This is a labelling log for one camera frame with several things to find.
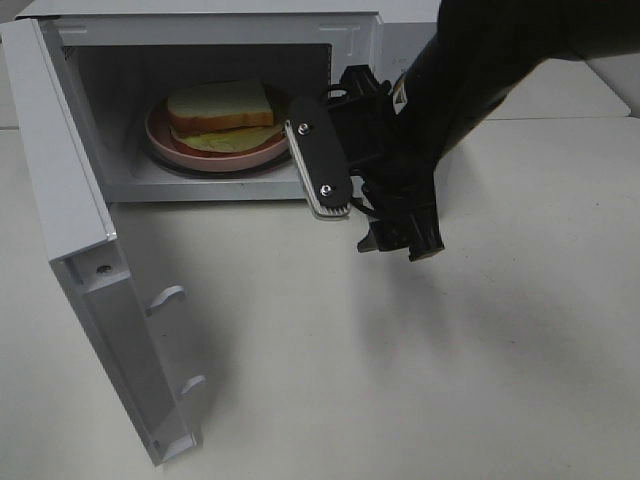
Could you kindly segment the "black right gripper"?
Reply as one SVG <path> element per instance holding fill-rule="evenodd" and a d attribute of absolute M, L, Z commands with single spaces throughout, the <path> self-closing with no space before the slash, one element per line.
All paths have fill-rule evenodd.
<path fill-rule="evenodd" d="M 391 84 L 366 64 L 348 66 L 324 105 L 344 149 L 349 175 L 362 180 L 351 204 L 367 216 L 359 253 L 406 250 L 411 262 L 444 250 L 433 175 L 422 153 L 393 125 Z"/>

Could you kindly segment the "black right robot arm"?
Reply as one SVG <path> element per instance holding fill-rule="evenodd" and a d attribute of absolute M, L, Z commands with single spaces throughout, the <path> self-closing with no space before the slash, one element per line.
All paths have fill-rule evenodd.
<path fill-rule="evenodd" d="M 346 69 L 327 106 L 363 181 L 354 206 L 369 230 L 358 250 L 439 253 L 439 161 L 540 63 L 638 49 L 635 1 L 444 1 L 434 36 L 395 82 Z"/>

